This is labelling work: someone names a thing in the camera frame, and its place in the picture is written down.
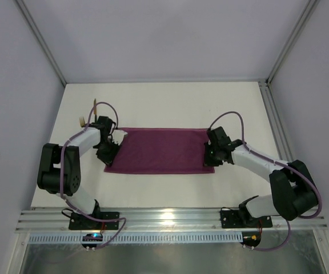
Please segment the purple cloth napkin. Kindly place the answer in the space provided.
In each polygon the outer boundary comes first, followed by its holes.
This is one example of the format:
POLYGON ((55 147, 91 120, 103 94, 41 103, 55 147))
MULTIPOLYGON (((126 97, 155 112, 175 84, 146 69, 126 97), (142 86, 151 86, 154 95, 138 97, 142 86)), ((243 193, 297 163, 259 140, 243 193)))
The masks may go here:
POLYGON ((127 136, 113 164, 104 172, 125 175, 213 174, 204 165, 204 128, 122 129, 127 136))

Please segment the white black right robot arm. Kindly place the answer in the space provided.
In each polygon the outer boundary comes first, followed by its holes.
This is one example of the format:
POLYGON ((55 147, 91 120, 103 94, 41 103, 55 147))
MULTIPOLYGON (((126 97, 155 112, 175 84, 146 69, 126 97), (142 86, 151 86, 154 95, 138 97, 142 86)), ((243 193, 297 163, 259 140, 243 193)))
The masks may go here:
POLYGON ((238 215, 244 225, 271 215, 292 221, 320 205, 320 196, 303 162, 286 162, 263 155, 243 140, 232 141, 222 127, 209 128, 206 134, 205 166, 232 164, 251 171, 270 184, 270 195, 256 195, 239 204, 238 215))

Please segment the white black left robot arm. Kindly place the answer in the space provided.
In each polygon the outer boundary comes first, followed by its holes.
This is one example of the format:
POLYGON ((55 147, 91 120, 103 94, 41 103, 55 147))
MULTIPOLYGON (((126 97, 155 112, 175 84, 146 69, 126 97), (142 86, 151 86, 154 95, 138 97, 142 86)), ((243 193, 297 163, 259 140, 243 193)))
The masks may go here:
POLYGON ((39 164, 38 188, 59 196, 75 213, 98 220, 99 203, 81 186, 81 156, 93 149, 98 160, 111 167, 126 136, 127 132, 118 129, 114 121, 100 116, 63 145, 46 143, 39 164))

